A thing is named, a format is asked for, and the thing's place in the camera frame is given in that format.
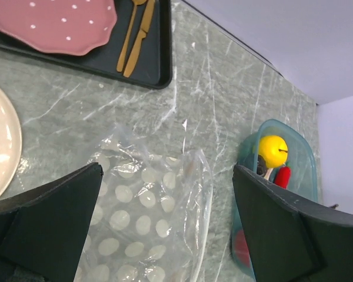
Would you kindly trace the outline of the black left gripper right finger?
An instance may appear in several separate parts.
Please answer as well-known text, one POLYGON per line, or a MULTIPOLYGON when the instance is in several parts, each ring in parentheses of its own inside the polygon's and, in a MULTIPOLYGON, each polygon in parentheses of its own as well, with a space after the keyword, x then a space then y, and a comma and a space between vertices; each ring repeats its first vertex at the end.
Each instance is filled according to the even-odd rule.
POLYGON ((353 214, 233 170, 235 200, 256 281, 353 281, 353 214))

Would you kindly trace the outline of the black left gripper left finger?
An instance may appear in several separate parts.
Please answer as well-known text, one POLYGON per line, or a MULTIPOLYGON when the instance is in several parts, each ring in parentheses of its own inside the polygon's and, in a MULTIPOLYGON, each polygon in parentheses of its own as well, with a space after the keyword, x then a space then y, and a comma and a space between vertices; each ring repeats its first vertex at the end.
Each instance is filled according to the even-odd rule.
POLYGON ((73 281, 103 178, 90 163, 0 200, 0 281, 73 281))

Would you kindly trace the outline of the red toy apple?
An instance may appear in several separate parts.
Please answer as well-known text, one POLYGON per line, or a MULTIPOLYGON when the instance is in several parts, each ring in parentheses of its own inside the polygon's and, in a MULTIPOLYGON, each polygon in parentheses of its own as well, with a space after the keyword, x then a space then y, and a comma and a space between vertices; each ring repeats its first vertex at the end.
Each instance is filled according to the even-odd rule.
POLYGON ((249 250, 245 239, 245 234, 243 230, 239 230, 234 238, 234 253, 237 259, 244 266, 250 268, 251 260, 249 256, 249 250))

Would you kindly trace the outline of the clear polka dot zip bag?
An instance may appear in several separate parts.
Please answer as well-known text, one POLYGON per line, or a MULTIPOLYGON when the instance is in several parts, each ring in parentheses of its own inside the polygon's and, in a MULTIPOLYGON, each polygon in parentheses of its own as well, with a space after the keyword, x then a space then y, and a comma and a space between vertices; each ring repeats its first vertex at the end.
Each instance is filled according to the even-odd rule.
POLYGON ((203 151, 158 155, 115 124, 82 160, 104 175, 75 281, 197 281, 213 194, 203 151))

